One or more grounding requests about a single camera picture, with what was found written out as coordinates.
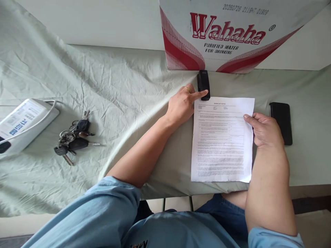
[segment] light blue shirt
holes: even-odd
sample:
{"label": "light blue shirt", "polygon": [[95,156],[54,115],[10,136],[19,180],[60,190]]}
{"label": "light blue shirt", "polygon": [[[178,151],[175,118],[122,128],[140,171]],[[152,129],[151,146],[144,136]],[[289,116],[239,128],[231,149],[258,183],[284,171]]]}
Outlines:
{"label": "light blue shirt", "polygon": [[[140,189],[105,177],[72,202],[25,243],[27,247],[239,247],[209,214],[162,212],[132,225]],[[291,237],[253,228],[249,247],[303,247]]]}

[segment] hand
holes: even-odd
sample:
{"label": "hand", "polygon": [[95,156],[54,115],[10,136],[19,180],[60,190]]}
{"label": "hand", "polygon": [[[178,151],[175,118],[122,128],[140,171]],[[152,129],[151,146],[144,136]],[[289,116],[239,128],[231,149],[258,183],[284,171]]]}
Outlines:
{"label": "hand", "polygon": [[179,91],[170,98],[168,111],[165,117],[171,124],[175,125],[175,127],[179,127],[193,115],[193,102],[204,97],[207,93],[208,90],[195,92],[192,84],[180,88]]}
{"label": "hand", "polygon": [[254,143],[258,147],[284,147],[284,140],[276,120],[261,113],[244,115],[244,120],[253,127]]}

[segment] wahaha logo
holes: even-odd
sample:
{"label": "wahaha logo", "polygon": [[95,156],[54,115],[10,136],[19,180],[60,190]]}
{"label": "wahaha logo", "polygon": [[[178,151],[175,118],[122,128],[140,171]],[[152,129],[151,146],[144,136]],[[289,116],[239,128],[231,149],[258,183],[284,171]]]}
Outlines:
{"label": "wahaha logo", "polygon": [[205,21],[207,15],[197,13],[190,14],[192,18],[193,38],[205,39],[206,34],[210,29],[208,38],[211,40],[233,41],[258,45],[265,36],[265,32],[263,31],[256,32],[256,30],[253,29],[254,25],[248,25],[247,30],[244,30],[243,28],[234,29],[234,27],[230,26],[230,22],[228,21],[225,22],[225,25],[222,28],[219,25],[213,25],[217,16],[211,15],[211,20],[208,26],[206,26]]}

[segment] white electronic device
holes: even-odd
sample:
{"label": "white electronic device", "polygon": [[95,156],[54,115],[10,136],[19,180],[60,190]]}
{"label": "white electronic device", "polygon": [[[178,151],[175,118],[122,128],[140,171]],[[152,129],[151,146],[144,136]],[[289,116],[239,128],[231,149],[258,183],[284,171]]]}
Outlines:
{"label": "white electronic device", "polygon": [[0,122],[0,154],[21,152],[59,115],[56,101],[26,99]]}

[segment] jeans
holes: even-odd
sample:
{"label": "jeans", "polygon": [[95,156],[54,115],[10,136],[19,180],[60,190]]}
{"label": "jeans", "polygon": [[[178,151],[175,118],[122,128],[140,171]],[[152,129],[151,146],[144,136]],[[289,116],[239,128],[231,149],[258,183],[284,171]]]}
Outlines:
{"label": "jeans", "polygon": [[[248,231],[245,220],[245,210],[225,200],[221,194],[214,194],[213,198],[195,210],[197,213],[210,214],[219,224],[237,240],[247,241]],[[142,200],[138,206],[136,223],[152,215],[153,212],[148,206],[147,201]]]}

